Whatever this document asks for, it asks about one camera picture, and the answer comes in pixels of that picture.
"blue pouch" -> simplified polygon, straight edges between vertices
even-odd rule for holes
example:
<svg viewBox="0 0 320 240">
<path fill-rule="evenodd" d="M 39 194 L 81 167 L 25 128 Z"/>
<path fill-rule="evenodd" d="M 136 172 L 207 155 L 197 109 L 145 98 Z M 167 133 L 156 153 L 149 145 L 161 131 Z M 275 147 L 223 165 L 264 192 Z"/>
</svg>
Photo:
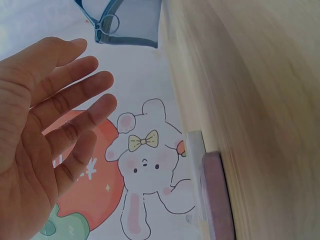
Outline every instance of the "blue pouch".
<svg viewBox="0 0 320 240">
<path fill-rule="evenodd" d="M 83 0 L 74 1 L 94 26 L 97 43 L 158 48 L 162 0 L 105 0 L 99 20 L 88 14 Z"/>
</svg>

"wooden surface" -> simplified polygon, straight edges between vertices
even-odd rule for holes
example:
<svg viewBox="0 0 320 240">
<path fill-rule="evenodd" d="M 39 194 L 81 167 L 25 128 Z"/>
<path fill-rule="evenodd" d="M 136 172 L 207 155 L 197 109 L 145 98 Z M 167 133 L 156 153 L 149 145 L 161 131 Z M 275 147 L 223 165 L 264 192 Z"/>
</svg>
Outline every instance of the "wooden surface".
<svg viewBox="0 0 320 240">
<path fill-rule="evenodd" d="M 221 151 L 238 240 L 320 239 L 320 1 L 164 0 L 185 132 Z"/>
</svg>

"bunny face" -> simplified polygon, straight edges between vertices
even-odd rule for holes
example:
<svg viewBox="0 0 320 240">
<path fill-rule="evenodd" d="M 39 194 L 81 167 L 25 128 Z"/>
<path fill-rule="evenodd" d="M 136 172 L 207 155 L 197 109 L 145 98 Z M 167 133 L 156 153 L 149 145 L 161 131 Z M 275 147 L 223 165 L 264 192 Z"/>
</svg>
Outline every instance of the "bunny face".
<svg viewBox="0 0 320 240">
<path fill-rule="evenodd" d="M 162 101 L 147 101 L 139 115 L 122 114 L 117 129 L 119 137 L 107 149 L 106 159 L 118 160 L 126 189 L 151 194 L 169 187 L 182 135 L 166 122 Z"/>
<path fill-rule="evenodd" d="M 143 145 L 134 152 L 126 151 L 119 159 L 118 166 L 126 189 L 151 194 L 163 191 L 170 185 L 177 162 L 176 150 L 164 145 L 156 148 Z"/>
</svg>

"fingernail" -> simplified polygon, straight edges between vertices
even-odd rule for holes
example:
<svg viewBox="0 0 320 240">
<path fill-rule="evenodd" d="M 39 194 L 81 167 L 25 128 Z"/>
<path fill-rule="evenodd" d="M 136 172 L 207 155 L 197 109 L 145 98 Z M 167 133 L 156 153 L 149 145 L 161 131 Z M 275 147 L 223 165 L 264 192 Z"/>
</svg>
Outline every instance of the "fingernail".
<svg viewBox="0 0 320 240">
<path fill-rule="evenodd" d="M 87 41 L 83 38 L 77 38 L 77 39 L 71 40 L 70 42 L 80 46 L 87 45 Z"/>
</svg>

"hand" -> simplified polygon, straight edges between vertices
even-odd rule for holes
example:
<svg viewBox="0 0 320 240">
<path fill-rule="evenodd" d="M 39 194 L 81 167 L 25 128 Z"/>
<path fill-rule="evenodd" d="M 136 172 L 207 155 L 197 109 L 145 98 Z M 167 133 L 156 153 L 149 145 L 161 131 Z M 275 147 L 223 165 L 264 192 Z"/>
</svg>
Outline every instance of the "hand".
<svg viewBox="0 0 320 240">
<path fill-rule="evenodd" d="M 0 62 L 0 240 L 29 240 L 49 217 L 57 199 L 86 168 L 97 140 L 91 131 L 114 111 L 105 94 L 86 112 L 43 135 L 62 115 L 113 84 L 99 72 L 67 88 L 98 67 L 83 39 L 45 38 Z M 52 161 L 74 143 L 67 159 Z"/>
</svg>

